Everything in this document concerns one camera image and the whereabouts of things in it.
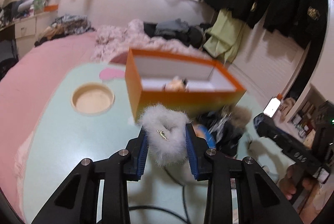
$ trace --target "desk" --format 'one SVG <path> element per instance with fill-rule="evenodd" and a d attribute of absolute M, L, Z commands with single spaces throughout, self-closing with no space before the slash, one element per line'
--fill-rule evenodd
<path fill-rule="evenodd" d="M 16 39 L 19 59 L 27 54 L 42 33 L 57 17 L 57 11 L 43 12 L 27 18 L 18 19 L 0 29 L 0 42 Z"/>

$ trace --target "light green table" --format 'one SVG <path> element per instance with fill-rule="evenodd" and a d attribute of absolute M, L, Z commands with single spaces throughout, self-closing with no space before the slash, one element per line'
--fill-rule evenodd
<path fill-rule="evenodd" d="M 71 106 L 74 90 L 87 82 L 102 82 L 99 73 L 106 67 L 125 70 L 124 66 L 89 63 L 70 71 L 58 87 L 43 114 L 35 132 L 31 151 L 26 165 L 23 206 L 28 223 L 31 223 L 54 190 L 83 158 L 93 161 L 109 158 L 116 151 L 126 147 L 129 139 L 137 137 L 140 127 L 133 122 L 127 88 L 124 79 L 104 82 L 114 93 L 113 107 L 99 116 L 86 116 L 77 113 Z M 239 102 L 253 110 L 253 116 L 261 112 L 258 104 L 245 94 Z M 248 132 L 257 139 L 253 124 Z M 248 137 L 242 137 L 238 158 L 248 155 Z M 273 143 L 271 152 L 279 153 Z M 262 165 L 268 165 L 275 172 L 275 164 L 269 157 L 258 158 Z M 179 167 L 171 168 L 178 176 Z M 129 205 L 155 205 L 172 210 L 185 217 L 182 205 L 181 187 L 175 184 L 164 172 L 156 167 L 148 156 L 145 173 L 139 182 L 128 182 Z M 203 223 L 207 184 L 191 184 L 186 187 L 186 203 L 193 224 Z M 233 207 L 236 195 L 233 192 Z M 101 200 L 99 195 L 97 220 L 101 219 Z M 177 218 L 158 211 L 138 210 L 130 212 L 132 224 L 181 223 Z"/>

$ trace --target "white fur hair clip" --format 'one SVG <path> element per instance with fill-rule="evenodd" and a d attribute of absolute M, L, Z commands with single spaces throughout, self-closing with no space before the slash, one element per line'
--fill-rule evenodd
<path fill-rule="evenodd" d="M 157 104 L 145 110 L 140 122 L 147 133 L 149 152 L 158 166 L 186 159 L 185 125 L 190 120 L 185 113 Z"/>

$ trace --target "pink bedsheet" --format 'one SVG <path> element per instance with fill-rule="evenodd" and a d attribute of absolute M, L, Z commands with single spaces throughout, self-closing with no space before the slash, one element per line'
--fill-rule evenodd
<path fill-rule="evenodd" d="M 66 73 L 90 62 L 95 38 L 91 32 L 46 42 L 25 55 L 0 82 L 0 187 L 21 217 L 15 155 Z"/>

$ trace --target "black cable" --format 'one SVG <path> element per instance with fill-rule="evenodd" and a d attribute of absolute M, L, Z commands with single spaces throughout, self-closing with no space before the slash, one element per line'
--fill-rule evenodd
<path fill-rule="evenodd" d="M 149 210 L 157 210 L 157 211 L 165 212 L 165 213 L 168 213 L 168 214 L 171 214 L 171 215 L 177 217 L 182 222 L 184 222 L 186 224 L 189 224 L 189 222 L 185 218 L 183 218 L 182 216 L 180 216 L 179 214 L 174 213 L 174 212 L 169 211 L 169 210 L 164 209 L 164 208 L 160 208 L 160 207 L 156 207 L 156 206 L 150 206 L 150 205 L 138 205 L 138 206 L 131 206 L 131 207 L 129 207 L 129 211 L 140 210 L 140 209 L 143 209 L 143 210 L 149 209 Z"/>
<path fill-rule="evenodd" d="M 177 179 L 175 179 L 165 167 L 164 167 L 164 170 L 167 173 L 167 175 L 172 179 L 172 181 L 174 181 L 175 183 L 177 183 L 179 186 L 182 186 L 182 203 L 183 203 L 183 209 L 184 209 L 184 213 L 186 214 L 187 223 L 191 224 L 190 218 L 189 218 L 189 214 L 188 214 L 188 210 L 187 210 L 187 206 L 186 206 L 185 185 L 183 185 Z"/>
<path fill-rule="evenodd" d="M 182 203 L 183 203 L 183 209 L 184 209 L 184 213 L 186 215 L 186 219 L 184 217 L 180 216 L 179 214 L 174 213 L 173 211 L 169 211 L 167 209 L 152 206 L 152 205 L 131 206 L 131 207 L 129 207 L 129 211 L 134 211 L 134 210 L 157 210 L 157 211 L 161 211 L 161 212 L 171 214 L 171 215 L 177 217 L 178 219 L 180 219 L 182 222 L 184 222 L 186 224 L 191 224 L 190 219 L 189 219 L 189 215 L 188 215 L 188 210 L 187 210 L 187 207 L 186 207 L 185 185 L 183 185 L 177 179 L 175 179 L 165 167 L 164 167 L 164 171 L 172 179 L 173 182 L 175 182 L 179 186 L 182 186 Z"/>

